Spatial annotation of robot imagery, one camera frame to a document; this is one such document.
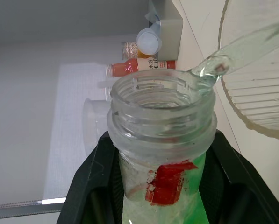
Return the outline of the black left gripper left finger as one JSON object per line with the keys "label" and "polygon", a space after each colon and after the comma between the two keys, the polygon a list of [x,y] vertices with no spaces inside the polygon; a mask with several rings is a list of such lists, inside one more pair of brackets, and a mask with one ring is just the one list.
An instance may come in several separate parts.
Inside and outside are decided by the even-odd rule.
{"label": "black left gripper left finger", "polygon": [[57,223],[120,224],[123,197],[118,149],[104,132],[76,171]]}

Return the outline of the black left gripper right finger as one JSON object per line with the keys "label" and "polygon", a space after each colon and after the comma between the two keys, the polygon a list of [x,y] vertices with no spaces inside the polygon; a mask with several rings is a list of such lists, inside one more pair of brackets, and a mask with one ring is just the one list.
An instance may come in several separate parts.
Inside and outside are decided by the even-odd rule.
{"label": "black left gripper right finger", "polygon": [[221,131],[206,152],[199,186],[211,224],[279,224],[279,202]]}

